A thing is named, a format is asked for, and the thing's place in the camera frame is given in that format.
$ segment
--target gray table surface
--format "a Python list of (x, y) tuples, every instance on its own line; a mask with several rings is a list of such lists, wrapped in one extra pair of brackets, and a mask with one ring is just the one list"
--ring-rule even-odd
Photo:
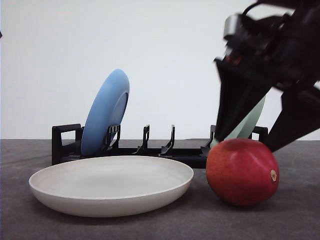
[[(195, 147), (205, 141), (191, 139), (187, 144)], [(296, 141), (275, 153), (279, 188), (259, 205), (237, 208), (221, 202), (207, 184), (205, 170), (195, 169), (189, 190), (175, 202), (118, 218), (71, 216), (42, 205), (32, 195), (28, 179), (50, 166), (51, 141), (0, 143), (2, 240), (320, 239), (320, 141)], [(139, 143), (123, 140), (120, 146)]]

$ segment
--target white background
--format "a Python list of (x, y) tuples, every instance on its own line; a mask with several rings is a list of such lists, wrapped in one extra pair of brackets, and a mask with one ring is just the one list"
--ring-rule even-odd
[[(129, 77), (122, 139), (208, 138), (225, 49), (225, 19), (253, 0), (2, 0), (1, 138), (50, 139), (53, 125), (84, 125), (105, 78)], [(258, 6), (255, 17), (287, 12)], [(271, 128), (281, 93), (266, 98)], [(303, 139), (320, 140), (320, 131)]]

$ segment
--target dish rack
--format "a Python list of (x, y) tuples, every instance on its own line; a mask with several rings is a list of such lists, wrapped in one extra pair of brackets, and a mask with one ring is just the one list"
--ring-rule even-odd
[[(107, 128), (103, 149), (90, 156), (81, 155), (81, 139), (84, 126), (80, 124), (68, 124), (52, 127), (52, 155), (51, 164), (61, 164), (79, 159), (97, 158), (106, 156), (151, 156), (161, 157), (182, 162), (194, 169), (205, 169), (206, 160), (210, 151), (210, 144), (214, 139), (216, 130), (215, 125), (210, 127), (210, 138), (205, 145), (198, 148), (174, 148), (175, 145), (175, 126), (171, 126), (171, 138), (165, 146), (158, 148), (149, 148), (148, 140), (150, 133), (150, 125), (143, 128), (142, 144), (138, 147), (119, 147), (121, 125), (112, 125)], [(75, 140), (72, 143), (63, 145), (61, 133), (75, 131)], [(264, 142), (268, 135), (267, 127), (256, 126), (252, 133), (258, 134), (258, 140)], [(112, 142), (112, 137), (116, 134), (116, 140)]]

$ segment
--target light green plate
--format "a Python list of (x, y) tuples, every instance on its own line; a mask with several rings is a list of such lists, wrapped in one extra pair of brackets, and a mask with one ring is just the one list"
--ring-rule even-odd
[[(261, 115), (262, 109), (264, 108), (266, 97), (264, 96), (260, 102), (248, 113), (247, 116), (239, 123), (238, 126), (225, 138), (227, 139), (234, 139), (234, 138), (245, 138), (247, 139), (252, 131), (254, 130), (259, 117)], [(216, 145), (218, 141), (213, 139), (211, 143), (211, 148)]]

